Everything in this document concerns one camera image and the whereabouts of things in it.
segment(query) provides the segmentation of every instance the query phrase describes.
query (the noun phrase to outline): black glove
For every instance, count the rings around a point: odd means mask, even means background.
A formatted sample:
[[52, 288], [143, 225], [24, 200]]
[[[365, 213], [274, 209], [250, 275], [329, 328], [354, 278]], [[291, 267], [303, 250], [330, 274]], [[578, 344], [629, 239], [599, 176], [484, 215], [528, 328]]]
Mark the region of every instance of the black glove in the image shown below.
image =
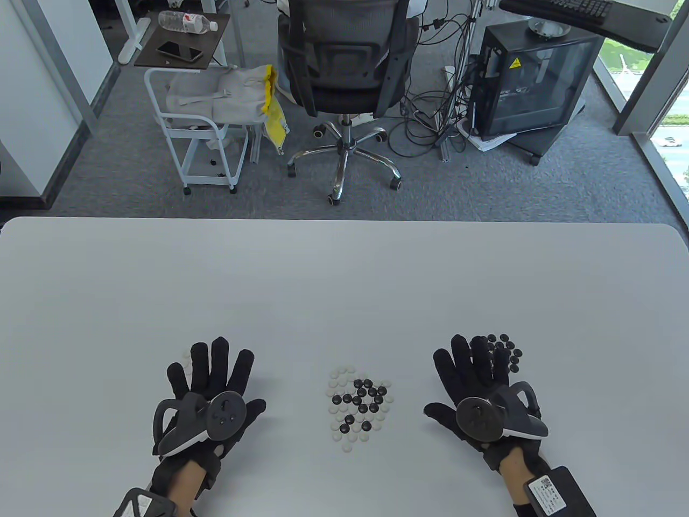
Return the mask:
[[[500, 468], [500, 462], [515, 447], [522, 448], [526, 466], [533, 474], [544, 474], [550, 470], [548, 464], [538, 454], [540, 440], [525, 440], [508, 436], [497, 442], [485, 444], [470, 438], [460, 429], [455, 417], [457, 404], [466, 397], [486, 398], [497, 386], [509, 385], [510, 353], [505, 349], [495, 350], [491, 365], [488, 341], [484, 336], [473, 338], [471, 349], [469, 349], [466, 339], [457, 334], [452, 338], [451, 347], [452, 357], [447, 350], [440, 348], [433, 354], [433, 360], [442, 385], [445, 386], [455, 407], [434, 402], [424, 408], [424, 413], [450, 429], [460, 440], [483, 453], [484, 460], [492, 470], [497, 471]], [[534, 416], [541, 418], [540, 414], [534, 414]]]
[[[254, 364], [254, 353], [250, 350], [242, 350], [234, 363], [232, 375], [227, 380], [229, 343], [223, 337], [217, 338], [211, 347], [211, 369], [208, 371], [208, 345], [197, 343], [192, 346], [192, 388], [189, 389], [184, 369], [180, 363], [172, 363], [167, 368], [167, 378], [172, 386], [175, 398], [182, 400], [189, 391], [203, 395], [210, 401], [222, 392], [233, 391], [244, 395], [249, 382], [249, 374]], [[265, 411], [265, 401], [261, 398], [247, 403], [247, 416], [244, 424], [233, 436], [224, 442], [205, 440], [195, 443], [174, 456], [163, 458], [153, 474], [151, 492], [167, 496], [169, 486], [174, 475], [181, 470], [190, 460], [198, 463], [205, 471], [206, 477], [196, 497], [204, 489], [210, 489], [215, 483], [220, 471], [220, 460], [224, 458], [232, 447], [242, 438], [244, 431], [256, 420], [256, 417]], [[176, 424], [176, 415], [172, 417], [165, 433], [168, 433]]]

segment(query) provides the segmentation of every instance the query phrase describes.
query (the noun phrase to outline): caster wheel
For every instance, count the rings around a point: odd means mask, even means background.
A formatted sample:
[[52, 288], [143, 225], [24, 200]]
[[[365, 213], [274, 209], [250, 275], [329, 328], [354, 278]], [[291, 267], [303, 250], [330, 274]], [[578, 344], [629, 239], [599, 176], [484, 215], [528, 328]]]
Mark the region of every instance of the caster wheel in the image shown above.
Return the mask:
[[317, 139], [323, 138], [323, 135], [325, 134], [325, 126], [323, 124], [317, 125], [313, 129], [313, 137]]

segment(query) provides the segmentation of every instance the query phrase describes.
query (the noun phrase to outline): smartphone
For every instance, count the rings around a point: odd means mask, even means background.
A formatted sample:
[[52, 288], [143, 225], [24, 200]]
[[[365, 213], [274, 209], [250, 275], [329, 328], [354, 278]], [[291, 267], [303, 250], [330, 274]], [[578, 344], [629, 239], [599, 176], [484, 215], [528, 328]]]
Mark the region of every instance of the smartphone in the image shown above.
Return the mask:
[[166, 56], [171, 56], [187, 63], [193, 63], [198, 58], [203, 56], [198, 48], [187, 47], [186, 45], [180, 45], [179, 43], [173, 43], [172, 41], [166, 41], [161, 46], [158, 47], [158, 52]]

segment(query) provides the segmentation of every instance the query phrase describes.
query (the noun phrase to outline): forearm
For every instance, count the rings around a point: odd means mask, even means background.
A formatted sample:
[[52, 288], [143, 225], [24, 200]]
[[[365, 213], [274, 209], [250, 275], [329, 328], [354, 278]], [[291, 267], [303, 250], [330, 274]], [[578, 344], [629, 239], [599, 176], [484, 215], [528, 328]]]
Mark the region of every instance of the forearm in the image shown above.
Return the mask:
[[189, 511], [205, 477], [206, 471], [195, 461], [189, 461], [175, 475], [167, 498], [177, 505], [177, 517], [189, 517]]

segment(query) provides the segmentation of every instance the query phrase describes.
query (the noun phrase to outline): keyboard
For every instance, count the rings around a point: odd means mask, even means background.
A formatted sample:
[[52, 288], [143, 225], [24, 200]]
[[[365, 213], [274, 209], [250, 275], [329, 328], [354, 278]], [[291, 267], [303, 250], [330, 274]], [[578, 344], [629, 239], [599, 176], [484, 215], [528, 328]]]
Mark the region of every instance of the keyboard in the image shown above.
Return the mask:
[[614, 4], [608, 0], [530, 0], [529, 3], [596, 25], [603, 25]]

